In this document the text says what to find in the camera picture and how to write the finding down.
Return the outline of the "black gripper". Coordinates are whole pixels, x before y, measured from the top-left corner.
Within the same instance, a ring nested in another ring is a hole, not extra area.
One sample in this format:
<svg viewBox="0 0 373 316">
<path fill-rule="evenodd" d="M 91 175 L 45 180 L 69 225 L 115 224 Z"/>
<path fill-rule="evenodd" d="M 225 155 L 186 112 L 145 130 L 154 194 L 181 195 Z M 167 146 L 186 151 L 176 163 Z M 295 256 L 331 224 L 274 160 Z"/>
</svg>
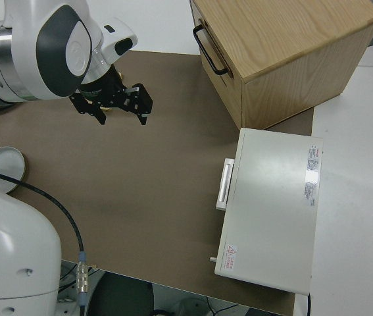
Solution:
<svg viewBox="0 0 373 316">
<path fill-rule="evenodd" d="M 69 100 L 80 114 L 94 115 L 101 125 L 105 124 L 103 108 L 119 108 L 137 115 L 140 123 L 146 125 L 151 114 L 153 100 L 143 84 L 126 87 L 114 66 L 97 80 L 82 84 Z"/>
</svg>

